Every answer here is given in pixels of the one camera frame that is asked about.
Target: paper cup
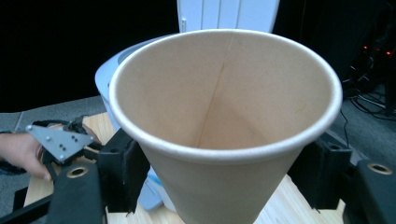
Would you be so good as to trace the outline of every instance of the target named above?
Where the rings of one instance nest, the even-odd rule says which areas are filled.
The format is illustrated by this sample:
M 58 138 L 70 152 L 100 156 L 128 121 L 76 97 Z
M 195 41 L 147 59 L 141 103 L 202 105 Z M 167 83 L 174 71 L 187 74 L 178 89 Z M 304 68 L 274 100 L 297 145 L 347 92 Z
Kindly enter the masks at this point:
M 339 113 L 342 89 L 312 50 L 267 33 L 171 35 L 130 55 L 109 87 L 190 223 L 253 223 L 300 151 Z

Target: brown paper cup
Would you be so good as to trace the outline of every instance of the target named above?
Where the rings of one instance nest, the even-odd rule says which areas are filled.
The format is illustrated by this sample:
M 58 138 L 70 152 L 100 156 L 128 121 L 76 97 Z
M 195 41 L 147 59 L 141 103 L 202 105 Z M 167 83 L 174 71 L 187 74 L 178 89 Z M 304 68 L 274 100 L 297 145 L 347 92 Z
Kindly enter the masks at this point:
M 342 89 L 315 52 L 244 30 L 172 35 L 130 55 L 109 87 L 186 223 L 253 223 Z

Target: white chair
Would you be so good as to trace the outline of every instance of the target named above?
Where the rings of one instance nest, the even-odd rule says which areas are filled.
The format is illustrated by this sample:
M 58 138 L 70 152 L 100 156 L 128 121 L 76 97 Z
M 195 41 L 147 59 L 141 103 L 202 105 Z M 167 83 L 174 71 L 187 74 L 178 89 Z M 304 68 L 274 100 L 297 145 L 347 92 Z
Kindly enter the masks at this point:
M 177 0 L 179 31 L 185 33 L 203 29 L 231 28 L 271 33 L 278 5 L 279 0 Z M 111 78 L 128 55 L 161 38 L 164 36 L 122 50 L 103 63 L 96 71 L 96 87 L 102 96 L 107 114 L 115 130 L 118 130 L 120 125 L 114 120 L 109 107 L 108 85 Z M 148 179 L 138 201 L 146 210 L 154 209 L 164 203 L 167 208 L 175 211 L 175 207 L 152 169 L 148 173 Z

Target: table surface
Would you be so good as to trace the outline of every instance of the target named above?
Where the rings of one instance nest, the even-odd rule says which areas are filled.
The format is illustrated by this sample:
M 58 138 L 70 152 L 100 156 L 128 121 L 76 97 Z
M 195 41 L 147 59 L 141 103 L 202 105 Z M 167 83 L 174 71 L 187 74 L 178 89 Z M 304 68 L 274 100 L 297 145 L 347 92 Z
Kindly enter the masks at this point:
M 105 144 L 115 133 L 107 113 L 94 115 L 84 119 L 84 123 L 90 127 Z M 53 192 L 53 184 L 44 180 L 31 177 L 26 194 L 25 205 L 33 203 Z M 342 214 L 345 204 L 340 200 L 336 210 L 312 209 L 301 192 L 285 175 L 276 191 L 262 209 L 255 224 L 261 223 L 343 223 Z M 133 214 L 107 213 L 108 223 L 184 223 L 177 213 L 172 212 L 165 206 L 153 211 L 145 211 L 140 205 Z

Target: cup rim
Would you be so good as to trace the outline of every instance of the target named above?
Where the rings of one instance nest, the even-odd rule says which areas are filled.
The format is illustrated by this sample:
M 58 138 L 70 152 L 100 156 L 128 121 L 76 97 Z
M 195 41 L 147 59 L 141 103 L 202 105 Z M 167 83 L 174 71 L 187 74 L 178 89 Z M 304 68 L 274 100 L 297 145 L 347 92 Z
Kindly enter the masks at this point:
M 162 41 L 167 41 L 171 38 L 179 38 L 183 35 L 194 35 L 195 33 L 204 33 L 204 32 L 238 32 L 238 33 L 247 33 L 247 34 L 256 34 L 256 35 L 265 35 L 270 38 L 281 39 L 282 41 L 287 42 L 288 44 L 297 46 L 304 50 L 306 53 L 310 54 L 312 58 L 318 61 L 318 63 L 323 65 L 323 69 L 326 71 L 327 78 L 329 79 L 329 83 L 331 84 L 331 96 L 330 102 L 325 109 L 324 113 L 319 117 L 315 123 L 301 131 L 300 133 L 295 134 L 289 138 L 257 147 L 245 147 L 239 149 L 215 149 L 215 148 L 195 148 L 195 147 L 187 147 L 179 144 L 175 144 L 166 140 L 163 140 L 159 137 L 156 137 L 150 133 L 147 133 L 137 127 L 134 123 L 132 123 L 127 116 L 122 111 L 119 101 L 117 99 L 116 88 L 119 82 L 119 77 L 121 71 L 123 69 L 123 65 L 127 64 L 136 54 L 145 48 L 149 48 L 151 45 L 158 44 Z M 109 103 L 112 113 L 121 126 L 121 128 L 127 132 L 134 140 L 138 143 L 143 144 L 146 147 L 150 147 L 155 149 L 158 153 L 163 155 L 176 158 L 183 161 L 194 161 L 200 163 L 215 163 L 215 164 L 241 164 L 241 163 L 251 163 L 262 161 L 263 159 L 270 160 L 276 157 L 280 157 L 282 155 L 291 153 L 295 149 L 302 149 L 306 145 L 318 139 L 323 133 L 327 131 L 327 129 L 331 126 L 331 124 L 336 119 L 342 104 L 342 87 L 340 80 L 332 67 L 318 54 L 316 54 L 312 49 L 297 43 L 293 40 L 287 39 L 286 37 L 274 34 L 268 34 L 260 31 L 251 31 L 251 30 L 241 30 L 241 29 L 213 29 L 213 30 L 199 30 L 192 31 L 188 33 L 170 35 L 163 39 L 156 40 L 142 49 L 137 50 L 130 56 L 128 56 L 117 68 L 110 82 L 109 86 Z

